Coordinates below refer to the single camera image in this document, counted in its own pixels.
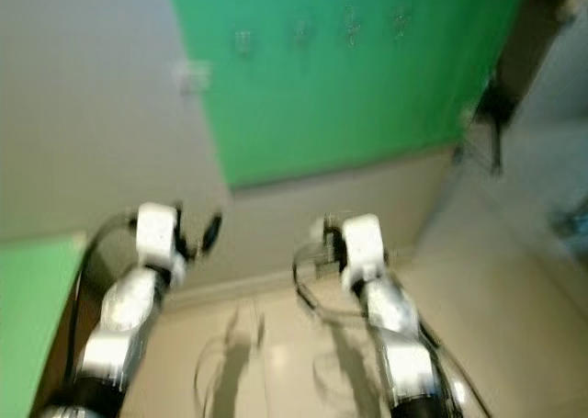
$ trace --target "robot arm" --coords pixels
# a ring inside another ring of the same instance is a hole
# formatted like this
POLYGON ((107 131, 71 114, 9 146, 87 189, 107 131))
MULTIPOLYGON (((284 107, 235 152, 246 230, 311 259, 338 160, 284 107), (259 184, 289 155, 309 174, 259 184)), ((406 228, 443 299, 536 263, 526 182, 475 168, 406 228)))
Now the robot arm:
POLYGON ((392 281, 386 265, 378 218, 368 214, 346 220, 341 233, 346 248, 342 284, 359 299, 367 322, 377 326, 370 331, 392 416, 402 416, 401 411, 409 409, 419 409, 416 416, 446 416, 442 381, 421 340, 417 309, 392 281))
MULTIPOLYGON (((376 346, 381 386, 391 416, 460 416, 439 370, 434 339, 421 325, 413 301, 390 274, 378 218, 368 214, 341 225, 326 218, 322 230, 326 260, 317 265, 338 262, 344 290, 354 294, 362 307, 360 315, 376 346)), ((299 297, 325 320, 344 318, 342 312, 323 308, 298 281, 296 262, 294 281, 299 297)))
POLYGON ((180 233, 180 217, 178 209, 157 204, 139 208, 139 263, 108 290, 100 321, 81 354, 73 383, 53 398, 43 417, 119 415, 165 295, 183 282, 187 263, 214 244, 221 225, 217 215, 201 248, 189 252, 180 233))

